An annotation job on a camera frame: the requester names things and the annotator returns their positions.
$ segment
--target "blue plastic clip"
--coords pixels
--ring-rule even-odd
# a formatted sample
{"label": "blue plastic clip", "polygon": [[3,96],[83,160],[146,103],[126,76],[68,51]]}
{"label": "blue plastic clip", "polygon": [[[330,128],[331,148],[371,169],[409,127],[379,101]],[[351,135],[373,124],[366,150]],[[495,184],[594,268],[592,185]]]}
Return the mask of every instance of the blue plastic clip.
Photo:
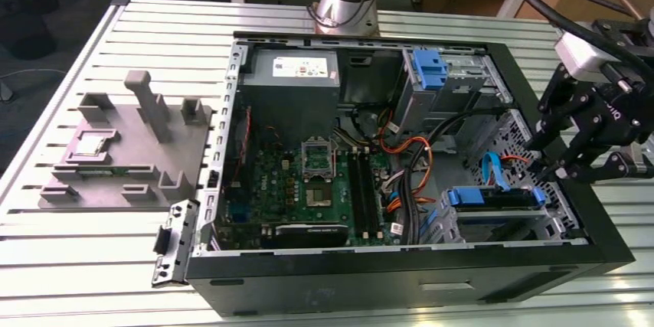
{"label": "blue plastic clip", "polygon": [[542,207],[548,202],[548,195],[545,194],[544,190],[540,187],[536,187],[532,194],[538,202],[538,206]]}
{"label": "blue plastic clip", "polygon": [[437,50],[414,50],[413,66],[425,90],[441,90],[447,80],[447,63]]}
{"label": "blue plastic clip", "polygon": [[507,182],[503,180],[502,176],[502,164],[499,162],[499,155],[494,152],[487,152],[483,155],[482,159],[482,180],[483,184],[489,182],[489,178],[491,177],[491,168],[489,168],[489,162],[493,168],[493,175],[495,176],[495,184],[502,188],[503,191],[510,191],[511,187]]}

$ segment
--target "expansion slot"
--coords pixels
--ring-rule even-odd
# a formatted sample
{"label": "expansion slot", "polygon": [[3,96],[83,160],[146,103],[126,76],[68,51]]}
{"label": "expansion slot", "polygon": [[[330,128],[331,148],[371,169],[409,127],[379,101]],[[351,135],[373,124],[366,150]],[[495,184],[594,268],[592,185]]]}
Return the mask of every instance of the expansion slot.
{"label": "expansion slot", "polygon": [[378,206],[369,156],[353,153],[347,156],[351,183],[351,206],[355,213],[355,232],[363,238],[375,237],[379,232]]}
{"label": "expansion slot", "polygon": [[373,169],[370,168],[369,155],[359,156],[359,189],[365,199],[366,221],[369,223],[369,235],[377,237],[379,229],[379,211],[375,200],[375,183],[373,180]]}
{"label": "expansion slot", "polygon": [[365,201],[361,196],[359,160],[357,153],[347,154],[347,171],[350,172],[350,195],[351,209],[355,215],[355,234],[358,237],[369,237]]}

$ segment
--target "green circuit board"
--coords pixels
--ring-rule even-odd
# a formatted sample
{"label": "green circuit board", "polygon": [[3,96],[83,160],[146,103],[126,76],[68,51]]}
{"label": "green circuit board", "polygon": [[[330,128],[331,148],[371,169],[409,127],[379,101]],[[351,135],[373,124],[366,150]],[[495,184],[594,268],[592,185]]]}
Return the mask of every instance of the green circuit board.
{"label": "green circuit board", "polygon": [[[323,168],[325,162],[318,158],[307,157]],[[383,154],[371,154],[370,164],[374,172],[387,169],[387,158]],[[351,204],[351,186],[347,167],[347,152],[337,151],[334,157],[335,176],[326,181],[323,178],[303,180],[301,150],[279,151],[275,149],[259,151],[254,165],[254,185],[250,206],[247,208],[247,222],[239,224],[242,231],[258,224],[343,224],[350,228],[350,246],[374,246],[393,244],[389,233],[389,224],[383,224],[382,207],[378,218],[382,225],[382,239],[377,234],[369,239],[355,235],[355,219]]]}

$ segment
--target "metal table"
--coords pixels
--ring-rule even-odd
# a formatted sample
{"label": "metal table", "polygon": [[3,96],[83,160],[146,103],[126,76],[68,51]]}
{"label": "metal table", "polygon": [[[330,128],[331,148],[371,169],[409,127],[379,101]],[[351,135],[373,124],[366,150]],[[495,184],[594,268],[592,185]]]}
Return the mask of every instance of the metal table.
{"label": "metal table", "polygon": [[[537,21],[383,11],[387,37],[503,42],[537,91],[557,65],[557,33]],[[175,325],[221,317],[190,287],[151,289],[152,244],[166,213],[46,211],[39,188],[64,153],[84,92],[136,103],[128,69],[147,69],[152,90],[174,104],[201,96],[221,110],[225,65],[235,30],[303,32],[301,7],[131,0],[112,5],[0,180],[0,324]],[[207,143],[217,140],[210,136]],[[596,187],[638,259],[602,277],[576,280],[518,304],[397,309],[227,319],[246,325],[485,326],[654,324],[653,181]]]}

